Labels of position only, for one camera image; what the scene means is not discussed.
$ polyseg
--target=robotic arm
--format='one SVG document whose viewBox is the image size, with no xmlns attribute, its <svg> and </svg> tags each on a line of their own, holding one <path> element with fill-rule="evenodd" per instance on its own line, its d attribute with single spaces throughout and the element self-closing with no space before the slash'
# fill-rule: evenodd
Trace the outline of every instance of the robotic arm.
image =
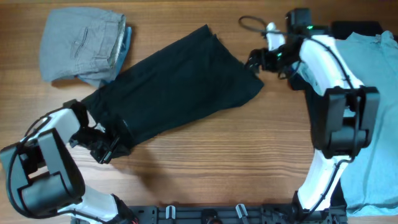
<svg viewBox="0 0 398 224">
<path fill-rule="evenodd" d="M 90 223 L 345 223 L 345 206 L 333 203 L 333 196 L 345 167 L 371 142 L 379 93 L 353 75 L 327 27 L 312 25 L 308 9 L 290 11 L 286 18 L 288 33 L 277 31 L 273 23 L 259 30 L 269 48 L 253 50 L 245 66 L 255 72 L 259 67 L 282 72 L 295 62 L 303 62 L 311 71 L 300 76 L 309 86 L 305 94 L 315 153 L 307 178 L 292 203 L 259 207 L 128 207 L 117 196 L 86 186 L 65 147 L 67 142 L 72 146 L 80 144 L 89 148 L 99 163 L 108 163 L 121 145 L 122 131 L 88 127 L 84 105 L 69 101 L 40 118 L 41 125 L 29 135 L 28 130 L 20 142 L 0 152 L 12 206 L 28 218 L 65 214 Z M 294 75 L 287 73 L 287 78 Z M 41 167 L 48 171 L 32 177 Z"/>
</svg>

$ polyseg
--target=wooden table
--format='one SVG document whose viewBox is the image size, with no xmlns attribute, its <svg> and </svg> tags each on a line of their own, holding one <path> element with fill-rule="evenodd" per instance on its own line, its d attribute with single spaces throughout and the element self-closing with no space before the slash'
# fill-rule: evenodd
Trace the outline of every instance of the wooden table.
<svg viewBox="0 0 398 224">
<path fill-rule="evenodd" d="M 50 84 L 40 77 L 39 45 L 47 15 L 53 8 L 68 6 L 100 7 L 126 15 L 134 37 L 124 69 L 203 24 L 210 26 L 234 56 L 245 61 L 252 49 L 265 46 L 265 42 L 259 34 L 240 28 L 238 18 L 259 16 L 284 30 L 284 15 L 295 7 L 311 7 L 316 24 L 377 20 L 385 29 L 398 32 L 397 1 L 0 4 L 1 148 L 20 140 L 40 115 L 95 90 L 78 80 Z M 262 73 L 260 77 L 266 85 L 246 105 L 162 133 L 108 165 L 97 164 L 86 149 L 70 152 L 88 185 L 114 193 L 128 205 L 289 202 L 303 183 L 313 154 L 305 100 L 303 93 L 291 91 L 276 74 Z M 2 171 L 0 223 L 69 222 L 68 217 L 44 221 L 21 217 L 8 202 L 4 178 Z M 397 222 L 398 217 L 350 218 L 350 223 Z"/>
</svg>

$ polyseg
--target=teal cloth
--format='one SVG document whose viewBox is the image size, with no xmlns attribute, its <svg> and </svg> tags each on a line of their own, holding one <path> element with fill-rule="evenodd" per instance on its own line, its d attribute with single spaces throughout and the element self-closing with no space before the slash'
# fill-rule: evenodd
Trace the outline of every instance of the teal cloth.
<svg viewBox="0 0 398 224">
<path fill-rule="evenodd" d="M 348 215 L 397 215 L 398 44 L 385 31 L 375 37 L 352 33 L 336 46 L 355 76 L 381 96 L 372 143 L 341 176 Z"/>
</svg>

